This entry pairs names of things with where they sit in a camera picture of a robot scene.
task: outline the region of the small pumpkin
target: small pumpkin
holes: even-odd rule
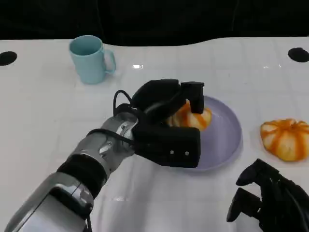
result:
[[[203,131],[210,124],[211,117],[212,113],[208,108],[204,108],[202,114],[192,113],[190,102],[187,101],[182,108],[167,119],[167,124],[171,127],[195,127]]]
[[[260,133],[265,149],[284,161],[303,160],[309,154],[309,125],[304,121],[265,122]]]

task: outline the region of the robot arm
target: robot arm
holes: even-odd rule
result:
[[[260,186],[262,200],[238,188],[228,211],[228,222],[243,212],[259,220],[264,232],[309,232],[309,196],[299,185],[260,159],[241,173],[236,184],[253,182]]]
[[[203,86],[196,82],[179,85],[177,80],[151,81],[129,98],[130,104],[116,108],[114,99],[114,116],[79,142],[57,172],[15,213],[5,231],[91,231],[94,199],[122,160],[134,153],[164,166],[196,167],[198,129],[168,128],[164,121],[186,99],[191,101],[192,111],[202,113]]]

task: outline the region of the tabletop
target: tabletop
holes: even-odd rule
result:
[[[309,161],[285,163],[267,153],[259,126],[293,117],[309,122],[309,63],[287,53],[306,37],[225,38],[187,46],[105,45],[117,71],[101,84],[80,82],[69,40],[0,41],[17,60],[0,66],[0,230],[33,190],[66,159],[87,132],[112,115],[112,98],[149,80],[205,83],[204,94],[228,105],[243,132],[241,155],[217,170],[193,173],[161,167],[136,155],[114,172],[96,199],[95,232],[259,231],[243,216],[226,222],[237,177],[261,158],[309,192]],[[247,190],[259,195],[257,186]]]

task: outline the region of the black cable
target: black cable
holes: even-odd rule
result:
[[[131,97],[127,94],[127,92],[125,92],[124,90],[120,89],[118,90],[117,92],[115,92],[115,95],[114,95],[114,100],[112,102],[112,112],[113,112],[113,115],[115,116],[115,110],[116,110],[116,101],[117,101],[117,96],[119,93],[122,93],[126,96],[126,98],[128,99],[128,101],[130,102],[130,104],[132,104],[132,99]]]
[[[88,135],[91,135],[91,134],[93,134],[93,133],[102,133],[102,134],[106,134],[106,135],[109,135],[109,136],[111,136],[111,137],[113,137],[113,138],[115,138],[115,139],[117,139],[117,140],[123,141],[123,142],[125,142],[125,143],[127,143],[127,144],[134,145],[134,142],[133,142],[132,140],[127,139],[127,138],[125,138],[125,137],[123,137],[123,136],[121,136],[121,135],[119,135],[119,134],[117,134],[116,132],[111,131],[111,130],[107,130],[107,129],[103,129],[103,128],[93,129],[93,130],[91,130],[91,131],[88,133]]]

